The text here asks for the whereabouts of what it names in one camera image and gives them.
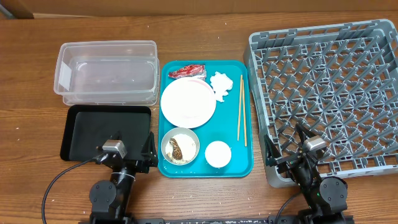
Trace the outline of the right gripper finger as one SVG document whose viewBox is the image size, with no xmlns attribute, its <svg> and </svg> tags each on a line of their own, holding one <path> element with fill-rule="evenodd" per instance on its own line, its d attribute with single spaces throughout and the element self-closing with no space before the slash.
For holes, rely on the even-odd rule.
<svg viewBox="0 0 398 224">
<path fill-rule="evenodd" d="M 307 139 L 316 136 L 315 133 L 311 132 L 309 129 L 307 129 L 305 126 L 303 126 L 300 123 L 297 123 L 295 125 L 295 129 L 298 132 L 298 135 L 299 135 L 299 138 L 300 138 L 301 142 L 305 142 Z"/>
<path fill-rule="evenodd" d="M 266 148 L 266 166 L 273 167 L 279 164 L 279 159 L 282 157 L 280 151 L 276 148 L 273 140 L 269 135 L 264 136 Z"/>
</svg>

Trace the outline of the brown food scrap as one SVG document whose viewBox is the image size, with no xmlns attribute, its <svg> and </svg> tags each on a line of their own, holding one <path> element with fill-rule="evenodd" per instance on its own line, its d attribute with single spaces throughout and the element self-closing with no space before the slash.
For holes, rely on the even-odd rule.
<svg viewBox="0 0 398 224">
<path fill-rule="evenodd" d="M 172 147 L 172 153 L 171 153 L 172 159 L 174 159 L 176 161 L 181 161 L 183 159 L 183 156 L 182 156 L 182 151 L 180 149 L 180 146 L 177 143 L 177 140 L 174 138 L 171 138 L 169 140 L 169 143 Z"/>
</svg>

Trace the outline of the grey bowl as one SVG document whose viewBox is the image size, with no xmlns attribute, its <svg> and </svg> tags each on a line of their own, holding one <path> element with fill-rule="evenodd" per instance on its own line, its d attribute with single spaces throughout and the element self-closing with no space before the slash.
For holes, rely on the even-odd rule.
<svg viewBox="0 0 398 224">
<path fill-rule="evenodd" d="M 194 159 L 196 158 L 196 156 L 198 155 L 199 150 L 200 150 L 199 138 L 197 137 L 197 135 L 196 135 L 192 130 L 187 129 L 187 128 L 173 128 L 173 129 L 171 129 L 170 131 L 168 131 L 168 132 L 165 134 L 165 136 L 163 137 L 162 141 L 161 141 L 161 153 L 162 153 L 162 155 L 164 156 L 165 160 L 168 161 L 168 162 L 170 162 L 170 163 L 173 164 L 173 165 L 176 165 L 176 166 L 187 165 L 187 164 L 193 162 L 194 159 L 193 159 L 192 161 L 190 161 L 189 163 L 187 163 L 187 164 L 174 164 L 174 163 L 166 156 L 166 153 L 165 153 L 165 147 L 166 147 L 167 142 L 169 141 L 169 139 L 170 139 L 171 137 L 173 137 L 174 135 L 177 135 L 177 134 L 186 134 L 186 135 L 190 136 L 191 138 L 193 138 L 195 144 L 197 145 L 197 153 L 196 153 Z"/>
</svg>

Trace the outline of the white cup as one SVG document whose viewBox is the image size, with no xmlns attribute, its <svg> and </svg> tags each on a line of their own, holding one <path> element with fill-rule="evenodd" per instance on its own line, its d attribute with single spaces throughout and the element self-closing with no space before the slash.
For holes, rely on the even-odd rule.
<svg viewBox="0 0 398 224">
<path fill-rule="evenodd" d="M 205 150 L 205 159 L 214 168 L 227 166 L 231 156 L 231 148 L 223 141 L 213 141 Z"/>
</svg>

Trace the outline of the white napkin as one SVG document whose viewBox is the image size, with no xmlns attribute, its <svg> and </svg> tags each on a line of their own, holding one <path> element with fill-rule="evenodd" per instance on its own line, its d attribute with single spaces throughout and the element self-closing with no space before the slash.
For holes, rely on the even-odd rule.
<svg viewBox="0 0 398 224">
<path fill-rule="evenodd" d="M 228 92 L 233 88 L 233 81 L 225 73 L 216 71 L 210 77 L 210 85 L 215 93 L 216 100 L 223 103 L 223 97 L 227 96 Z"/>
</svg>

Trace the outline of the red snack wrapper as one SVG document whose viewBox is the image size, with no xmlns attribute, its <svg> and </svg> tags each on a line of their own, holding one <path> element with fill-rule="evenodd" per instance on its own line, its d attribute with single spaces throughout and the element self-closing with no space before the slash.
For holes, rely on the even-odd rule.
<svg viewBox="0 0 398 224">
<path fill-rule="evenodd" d="M 169 72 L 169 77 L 174 79 L 193 77 L 205 80 L 206 69 L 204 65 L 191 64 L 184 66 L 174 72 Z"/>
</svg>

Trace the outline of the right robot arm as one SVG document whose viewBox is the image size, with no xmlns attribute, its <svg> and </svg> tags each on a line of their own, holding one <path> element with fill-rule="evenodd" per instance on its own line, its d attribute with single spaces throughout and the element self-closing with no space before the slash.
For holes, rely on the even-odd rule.
<svg viewBox="0 0 398 224">
<path fill-rule="evenodd" d="M 317 170 L 319 160 L 326 152 L 326 141 L 301 124 L 295 129 L 300 137 L 296 153 L 283 157 L 273 140 L 264 136 L 267 167 L 286 173 L 300 191 L 291 196 L 270 223 L 354 223 L 353 217 L 344 216 L 348 208 L 348 184 L 339 177 L 321 177 Z M 303 195 L 308 208 L 296 216 L 283 216 L 284 208 L 296 197 Z"/>
</svg>

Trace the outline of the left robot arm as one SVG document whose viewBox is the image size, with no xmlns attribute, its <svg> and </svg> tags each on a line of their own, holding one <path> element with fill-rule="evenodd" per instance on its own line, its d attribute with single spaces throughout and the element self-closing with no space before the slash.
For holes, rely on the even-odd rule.
<svg viewBox="0 0 398 224">
<path fill-rule="evenodd" d="M 127 159 L 127 148 L 120 135 L 107 140 L 99 147 L 99 152 L 95 162 L 109 167 L 112 173 L 109 180 L 101 180 L 90 189 L 92 208 L 88 223 L 134 223 L 132 215 L 126 210 L 136 174 L 147 174 L 151 167 L 157 167 L 159 163 L 154 133 L 149 133 L 139 150 L 141 157 L 136 160 Z"/>
</svg>

